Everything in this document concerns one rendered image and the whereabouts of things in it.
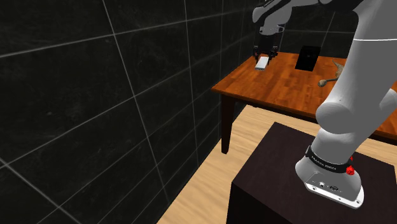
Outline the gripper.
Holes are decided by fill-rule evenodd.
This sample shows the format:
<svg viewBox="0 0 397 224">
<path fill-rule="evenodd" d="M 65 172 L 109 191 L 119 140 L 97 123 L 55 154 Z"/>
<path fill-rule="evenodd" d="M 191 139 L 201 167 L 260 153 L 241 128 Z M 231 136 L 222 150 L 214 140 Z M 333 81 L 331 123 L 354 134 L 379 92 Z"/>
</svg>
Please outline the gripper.
<svg viewBox="0 0 397 224">
<path fill-rule="evenodd" d="M 272 60 L 278 55 L 278 47 L 281 40 L 281 33 L 276 33 L 273 35 L 261 35 L 259 46 L 254 45 L 253 47 L 253 57 L 256 61 L 259 60 L 261 52 L 269 52 L 268 57 Z"/>
</svg>

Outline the silver flat phone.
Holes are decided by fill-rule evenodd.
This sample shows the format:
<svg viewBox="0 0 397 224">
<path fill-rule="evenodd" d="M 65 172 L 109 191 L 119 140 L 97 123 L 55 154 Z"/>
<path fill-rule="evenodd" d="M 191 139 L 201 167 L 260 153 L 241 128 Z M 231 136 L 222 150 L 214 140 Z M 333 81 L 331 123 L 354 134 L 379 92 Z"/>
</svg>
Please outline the silver flat phone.
<svg viewBox="0 0 397 224">
<path fill-rule="evenodd" d="M 254 68 L 255 68 L 256 70 L 263 71 L 263 70 L 265 70 L 265 68 L 267 67 L 268 62 L 269 62 L 269 57 L 261 56 L 261 57 L 258 59 L 258 61 L 257 61 L 257 63 L 256 63 L 256 65 L 255 65 Z"/>
</svg>

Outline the wooden table with dark legs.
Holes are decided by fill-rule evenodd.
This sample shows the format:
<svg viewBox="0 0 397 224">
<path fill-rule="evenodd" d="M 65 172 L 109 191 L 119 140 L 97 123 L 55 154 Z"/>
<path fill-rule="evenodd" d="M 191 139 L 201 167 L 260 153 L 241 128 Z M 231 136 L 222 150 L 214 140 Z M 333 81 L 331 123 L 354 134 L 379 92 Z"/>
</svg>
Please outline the wooden table with dark legs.
<svg viewBox="0 0 397 224">
<path fill-rule="evenodd" d="M 263 71 L 256 70 L 254 58 L 248 58 L 225 76 L 212 91 L 221 96 L 221 151 L 228 153 L 234 106 L 237 101 L 308 122 L 316 122 L 315 113 L 330 93 L 333 82 L 319 87 L 320 80 L 333 79 L 335 62 L 345 59 L 318 57 L 314 70 L 295 69 L 298 54 L 279 53 Z"/>
</svg>

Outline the black box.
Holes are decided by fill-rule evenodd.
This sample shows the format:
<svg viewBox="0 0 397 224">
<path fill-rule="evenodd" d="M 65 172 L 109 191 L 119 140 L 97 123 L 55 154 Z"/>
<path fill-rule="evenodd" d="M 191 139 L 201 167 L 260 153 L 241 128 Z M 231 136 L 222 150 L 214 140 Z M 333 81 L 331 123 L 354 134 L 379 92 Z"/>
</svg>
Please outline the black box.
<svg viewBox="0 0 397 224">
<path fill-rule="evenodd" d="M 295 65 L 295 69 L 312 72 L 320 52 L 320 46 L 302 46 Z"/>
</svg>

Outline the wooden spoon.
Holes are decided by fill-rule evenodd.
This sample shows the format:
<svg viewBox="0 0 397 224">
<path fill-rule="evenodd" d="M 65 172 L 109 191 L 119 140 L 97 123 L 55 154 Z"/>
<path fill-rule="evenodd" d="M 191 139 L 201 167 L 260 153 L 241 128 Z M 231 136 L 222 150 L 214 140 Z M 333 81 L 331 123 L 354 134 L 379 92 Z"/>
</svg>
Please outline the wooden spoon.
<svg viewBox="0 0 397 224">
<path fill-rule="evenodd" d="M 324 87 L 328 82 L 337 81 L 337 80 L 338 80 L 338 78 L 320 80 L 320 81 L 318 82 L 318 86 L 319 86 L 319 87 Z"/>
</svg>

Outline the dark robot stand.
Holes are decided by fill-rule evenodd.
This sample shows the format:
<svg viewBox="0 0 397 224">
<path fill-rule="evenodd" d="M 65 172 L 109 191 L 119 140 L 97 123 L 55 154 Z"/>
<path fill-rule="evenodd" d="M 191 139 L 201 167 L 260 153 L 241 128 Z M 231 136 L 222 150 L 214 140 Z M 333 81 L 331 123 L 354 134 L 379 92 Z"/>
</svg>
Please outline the dark robot stand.
<svg viewBox="0 0 397 224">
<path fill-rule="evenodd" d="M 314 136 L 274 123 L 231 184 L 226 224 L 397 224 L 392 165 L 353 155 L 365 198 L 352 209 L 309 192 L 295 172 Z"/>
</svg>

